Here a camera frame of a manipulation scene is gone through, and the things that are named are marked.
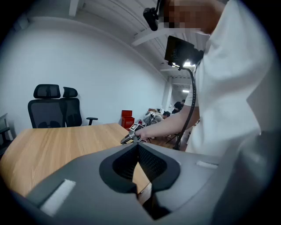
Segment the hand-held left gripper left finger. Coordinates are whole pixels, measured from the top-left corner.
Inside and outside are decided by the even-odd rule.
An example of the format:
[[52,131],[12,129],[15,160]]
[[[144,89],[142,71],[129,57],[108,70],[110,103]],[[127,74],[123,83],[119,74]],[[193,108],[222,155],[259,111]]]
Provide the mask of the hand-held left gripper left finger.
[[33,215],[48,225],[146,225],[152,217],[140,205],[136,191],[116,192],[101,178],[115,175],[112,155],[121,156],[132,145],[80,156],[42,180],[27,195]]

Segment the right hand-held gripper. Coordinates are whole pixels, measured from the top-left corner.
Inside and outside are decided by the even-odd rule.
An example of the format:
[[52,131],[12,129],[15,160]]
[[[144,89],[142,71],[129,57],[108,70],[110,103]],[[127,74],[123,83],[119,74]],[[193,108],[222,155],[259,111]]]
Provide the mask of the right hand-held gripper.
[[143,138],[140,138],[139,136],[135,135],[135,132],[143,129],[144,126],[142,126],[141,124],[138,123],[134,123],[130,128],[129,128],[129,133],[128,135],[126,135],[122,140],[121,140],[121,144],[126,144],[128,141],[133,141],[136,143],[144,143],[147,142],[146,140],[144,140]]

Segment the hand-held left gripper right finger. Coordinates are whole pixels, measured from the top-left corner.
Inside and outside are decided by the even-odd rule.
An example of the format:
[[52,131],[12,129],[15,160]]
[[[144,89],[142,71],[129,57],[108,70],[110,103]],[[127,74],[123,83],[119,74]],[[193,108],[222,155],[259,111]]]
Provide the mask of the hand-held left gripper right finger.
[[138,208],[138,220],[212,220],[218,201],[210,186],[219,159],[166,149],[152,144],[138,144],[138,163],[149,179],[152,212]]

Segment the person's right hand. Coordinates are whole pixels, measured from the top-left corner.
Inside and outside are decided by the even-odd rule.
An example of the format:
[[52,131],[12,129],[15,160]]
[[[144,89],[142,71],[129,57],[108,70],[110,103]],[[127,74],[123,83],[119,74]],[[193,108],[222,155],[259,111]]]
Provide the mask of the person's right hand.
[[150,134],[150,132],[149,132],[147,127],[135,131],[135,135],[137,137],[140,137],[141,139],[144,139],[144,140],[146,140],[146,139],[151,137],[151,134]]

